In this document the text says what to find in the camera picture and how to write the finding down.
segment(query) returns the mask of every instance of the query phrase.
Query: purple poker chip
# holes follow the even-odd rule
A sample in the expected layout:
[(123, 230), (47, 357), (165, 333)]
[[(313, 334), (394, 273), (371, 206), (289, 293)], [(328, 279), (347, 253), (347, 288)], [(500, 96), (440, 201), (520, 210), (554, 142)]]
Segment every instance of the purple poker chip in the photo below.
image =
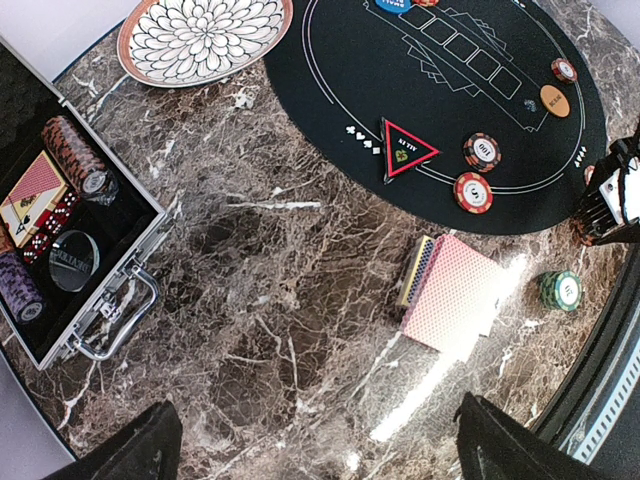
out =
[(18, 323), (30, 323), (44, 311), (42, 294), (14, 252), (0, 255), (0, 295)]

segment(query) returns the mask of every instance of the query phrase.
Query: poker mat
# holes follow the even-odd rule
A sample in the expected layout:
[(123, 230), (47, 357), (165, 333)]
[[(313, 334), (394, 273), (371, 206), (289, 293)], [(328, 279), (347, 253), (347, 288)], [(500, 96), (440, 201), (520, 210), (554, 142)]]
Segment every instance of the poker mat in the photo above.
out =
[[(306, 137), (354, 180), (424, 219), (469, 232), (510, 235), (569, 217), (583, 171), (606, 152), (597, 87), (573, 43), (530, 0), (441, 0), (390, 14), (374, 0), (294, 0), (291, 29), (265, 62), (272, 85)], [(568, 59), (578, 81), (551, 69)], [(567, 118), (540, 99), (553, 85)], [(381, 118), (440, 153), (385, 184)], [(473, 171), (463, 146), (494, 138), (502, 162), (484, 174), (492, 208), (475, 215), (453, 186)]]

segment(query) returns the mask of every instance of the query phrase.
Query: brown marble surface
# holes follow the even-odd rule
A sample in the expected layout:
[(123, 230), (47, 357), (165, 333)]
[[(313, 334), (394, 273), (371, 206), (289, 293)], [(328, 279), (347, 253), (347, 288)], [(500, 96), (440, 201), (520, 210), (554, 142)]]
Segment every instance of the brown marble surface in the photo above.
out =
[[(609, 135), (640, 110), (640, 58), (589, 4), (541, 0), (584, 53)], [(151, 403), (184, 425), (183, 479), (454, 479), (452, 418), (465, 391), (531, 425), (604, 306), (624, 246), (581, 249), (567, 223), (520, 237), (456, 233), (513, 273), (490, 338), (465, 365), (399, 336), (394, 307), (416, 238), (448, 230), (365, 191), (296, 130), (262, 64), (226, 83), (167, 91), (126, 76), (116, 33), (59, 82), (169, 209), (149, 262), (162, 301), (117, 357), (37, 372), (0, 340), (83, 455)], [(532, 279), (572, 269), (582, 308), (550, 312)]]

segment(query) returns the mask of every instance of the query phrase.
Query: case handle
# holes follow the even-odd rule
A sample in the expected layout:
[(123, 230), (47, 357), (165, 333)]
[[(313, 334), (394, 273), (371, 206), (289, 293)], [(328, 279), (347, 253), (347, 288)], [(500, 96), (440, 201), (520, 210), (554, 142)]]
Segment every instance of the case handle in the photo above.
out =
[(96, 351), (87, 342), (85, 342), (77, 333), (75, 333), (75, 340), (73, 340), (73, 346), (76, 350), (82, 353), (84, 356), (94, 360), (96, 362), (104, 362), (113, 357), (116, 352), (122, 347), (127, 339), (133, 333), (133, 330), (138, 326), (138, 323), (149, 313), (154, 307), (160, 296), (158, 289), (158, 283), (139, 265), (134, 265), (131, 268), (131, 277), (135, 277), (144, 283), (149, 290), (151, 290), (151, 297), (142, 305), (132, 317), (120, 328), (120, 331), (113, 340), (113, 343), (108, 350)]

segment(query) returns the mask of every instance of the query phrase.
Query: patterned plate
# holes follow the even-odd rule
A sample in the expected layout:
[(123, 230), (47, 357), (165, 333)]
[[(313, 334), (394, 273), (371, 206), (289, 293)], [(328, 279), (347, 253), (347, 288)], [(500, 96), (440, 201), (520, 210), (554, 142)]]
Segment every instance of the patterned plate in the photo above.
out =
[(143, 0), (120, 30), (118, 58), (147, 85), (214, 82), (269, 52), (292, 17), (292, 0)]

